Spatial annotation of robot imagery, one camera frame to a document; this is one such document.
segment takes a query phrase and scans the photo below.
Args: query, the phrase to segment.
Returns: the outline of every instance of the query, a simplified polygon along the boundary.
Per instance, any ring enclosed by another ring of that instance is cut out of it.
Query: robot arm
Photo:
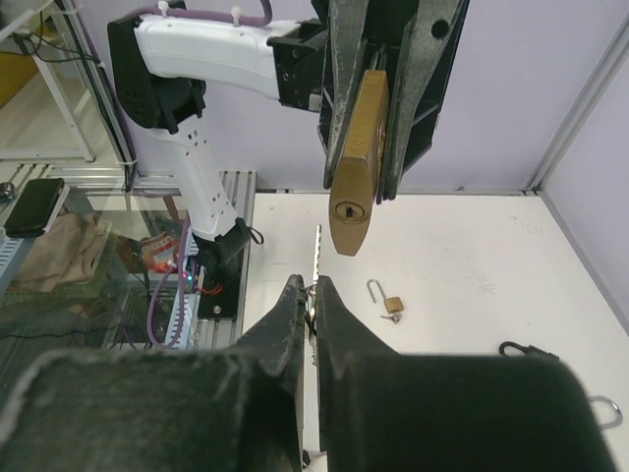
[[[313,0],[318,20],[263,28],[167,9],[110,23],[116,94],[169,147],[201,262],[227,265],[249,241],[201,135],[204,81],[319,112],[332,240],[353,256],[373,202],[431,147],[468,1]]]
[[[145,17],[136,28],[148,71],[162,78],[186,77],[249,89],[279,99],[271,37],[295,30],[295,22],[268,27],[237,27],[159,16]]]
[[[270,37],[298,27],[264,29],[148,15],[109,25],[116,91],[127,114],[162,142],[188,204],[205,266],[226,267],[250,239],[223,189],[200,116],[204,81],[278,99]]]

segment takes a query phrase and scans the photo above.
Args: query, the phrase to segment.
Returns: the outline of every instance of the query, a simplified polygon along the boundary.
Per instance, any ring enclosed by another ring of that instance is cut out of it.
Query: cloth
[[[98,220],[96,214],[58,216],[50,231],[35,240],[13,286],[50,292],[61,283],[89,281],[106,243],[105,228]]]

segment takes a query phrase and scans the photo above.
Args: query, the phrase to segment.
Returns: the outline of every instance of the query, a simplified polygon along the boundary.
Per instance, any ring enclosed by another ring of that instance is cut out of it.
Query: smartphone
[[[41,236],[65,187],[63,179],[29,181],[4,226],[10,238]]]

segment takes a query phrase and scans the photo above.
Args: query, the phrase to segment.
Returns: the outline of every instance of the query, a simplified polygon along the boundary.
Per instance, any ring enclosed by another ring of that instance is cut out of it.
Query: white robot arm
[[[135,34],[146,68],[154,76],[227,84],[277,100],[273,49],[266,42],[297,26],[274,22],[264,29],[235,28],[151,15],[143,18]],[[170,149],[171,170],[188,204],[193,233],[213,242],[234,227],[238,215],[223,190],[199,117],[186,118],[178,128],[175,134],[163,129],[149,132]]]
[[[298,26],[273,22],[254,28],[146,15],[108,27],[118,98],[127,114],[163,143],[206,266],[227,266],[250,234],[227,198],[203,135],[204,83],[279,99],[273,48],[267,42]]]

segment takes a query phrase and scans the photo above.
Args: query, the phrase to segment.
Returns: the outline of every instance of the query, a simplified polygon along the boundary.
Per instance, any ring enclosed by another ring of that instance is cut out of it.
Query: purple cable
[[[273,9],[270,0],[260,0],[259,2],[264,11],[263,17],[240,17],[239,23],[245,27],[265,27],[273,20]],[[161,10],[157,7],[138,8],[129,14],[132,17],[140,15],[159,15]],[[184,10],[183,8],[169,8],[166,15],[174,18],[187,18],[190,20],[210,20],[221,23],[234,23],[234,17],[229,13],[207,12],[205,10]]]
[[[166,270],[164,276],[161,277],[161,280],[159,280],[157,287],[155,287],[155,290],[150,297],[150,305],[148,305],[148,313],[146,315],[146,332],[148,333],[148,339],[150,339],[150,343],[156,347],[166,349],[173,347],[181,337],[181,332],[184,330],[184,319],[186,317],[184,292],[186,290],[186,286],[182,274],[184,273],[184,257],[186,255],[186,240],[188,239],[189,229],[190,215],[186,214],[184,227],[181,230],[181,237],[179,238],[179,252],[177,253],[177,293],[179,294],[179,320],[177,321],[177,327],[175,329],[175,333],[173,334],[173,338],[168,344],[162,344],[155,337],[155,333],[153,332],[153,314],[155,313],[155,305],[157,304],[157,299],[159,298],[159,291],[161,290],[161,287],[164,285],[164,282],[166,281],[168,276],[173,273],[175,267],[168,267],[168,270]]]

